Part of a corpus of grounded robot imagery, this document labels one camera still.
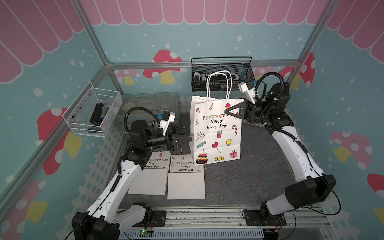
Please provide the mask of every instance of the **birthday cake illustration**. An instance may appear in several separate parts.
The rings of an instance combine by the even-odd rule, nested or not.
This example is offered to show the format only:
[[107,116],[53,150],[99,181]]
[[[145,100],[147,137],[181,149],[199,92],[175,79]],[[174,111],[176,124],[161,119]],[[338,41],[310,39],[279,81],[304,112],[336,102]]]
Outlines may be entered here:
[[196,163],[197,164],[206,164],[207,162],[208,162],[207,153],[204,152],[204,149],[203,149],[203,152],[199,154],[199,157],[197,158]]

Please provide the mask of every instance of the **bag handle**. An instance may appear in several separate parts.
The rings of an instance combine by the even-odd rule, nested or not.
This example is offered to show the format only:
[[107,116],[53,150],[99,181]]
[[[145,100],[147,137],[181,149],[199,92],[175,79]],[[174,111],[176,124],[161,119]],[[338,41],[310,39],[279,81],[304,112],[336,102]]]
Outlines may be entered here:
[[[229,73],[229,76],[230,76],[230,79],[231,79],[231,87],[229,88],[229,91],[228,91],[228,76],[224,73]],[[220,75],[224,75],[225,78],[227,79],[227,94],[225,95],[225,99],[228,100],[229,99],[229,94],[231,93],[231,90],[232,90],[232,75],[231,73],[228,71],[228,70],[223,70],[223,71],[217,71],[215,73],[212,73],[208,76],[207,78],[207,82],[206,82],[206,89],[207,89],[207,101],[209,101],[209,98],[211,97],[211,91],[210,91],[210,88],[209,88],[209,81],[211,79],[211,77],[215,74],[220,74]]]

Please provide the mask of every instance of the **gray table surface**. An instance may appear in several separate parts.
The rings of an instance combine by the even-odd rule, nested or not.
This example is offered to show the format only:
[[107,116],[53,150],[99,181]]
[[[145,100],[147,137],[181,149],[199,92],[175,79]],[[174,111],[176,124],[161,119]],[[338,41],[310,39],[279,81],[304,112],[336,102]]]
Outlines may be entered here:
[[[179,124],[189,127],[189,114]],[[183,148],[183,154],[190,152]],[[126,194],[121,209],[146,202],[152,207],[255,205],[279,196],[295,183],[277,142],[264,128],[242,124],[241,159],[204,165],[205,199],[167,200],[165,195]]]

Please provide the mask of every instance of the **paper gift bag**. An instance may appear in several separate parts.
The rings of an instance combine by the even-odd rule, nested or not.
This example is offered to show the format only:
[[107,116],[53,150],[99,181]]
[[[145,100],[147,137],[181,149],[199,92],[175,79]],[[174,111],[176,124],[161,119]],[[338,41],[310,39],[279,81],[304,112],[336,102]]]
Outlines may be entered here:
[[[242,121],[224,114],[224,111],[243,102],[243,99],[230,99],[230,89],[225,99],[210,98],[209,79],[210,76],[207,79],[207,97],[192,96],[191,102],[190,136],[193,138],[191,152],[193,152],[195,165],[240,158]],[[235,157],[231,154],[233,150],[238,153]]]

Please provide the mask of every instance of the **robotic arm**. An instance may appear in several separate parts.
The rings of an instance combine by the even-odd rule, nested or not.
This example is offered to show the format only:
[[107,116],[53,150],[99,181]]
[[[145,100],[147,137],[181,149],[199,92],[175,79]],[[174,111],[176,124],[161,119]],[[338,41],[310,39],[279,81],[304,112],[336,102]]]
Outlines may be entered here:
[[[267,93],[265,85],[261,98],[255,99],[255,90],[269,75],[277,76],[280,83],[274,84]],[[284,111],[290,99],[289,87],[290,84],[284,82],[280,74],[266,73],[256,86],[253,80],[239,83],[239,89],[247,99],[225,110],[225,114],[236,118],[260,122],[280,145],[296,180],[295,184],[285,188],[283,194],[261,204],[258,218],[262,224],[274,225],[285,212],[324,201],[336,184],[335,178],[326,175],[308,154],[300,142],[293,121]],[[239,108],[238,115],[231,113],[236,108]]]
[[[136,120],[129,130],[127,118],[134,110],[151,114],[155,118],[152,126],[148,126],[144,120]],[[151,208],[145,203],[134,204],[117,217],[115,214],[129,187],[147,164],[154,148],[166,145],[168,150],[176,151],[192,140],[191,137],[184,136],[188,128],[171,124],[175,119],[174,113],[164,111],[159,117],[161,121],[151,111],[141,107],[132,108],[127,112],[124,127],[129,140],[125,153],[118,162],[118,171],[88,210],[85,213],[77,212],[73,217],[72,227],[76,240],[118,239],[120,229],[125,231],[136,223],[151,221]]]

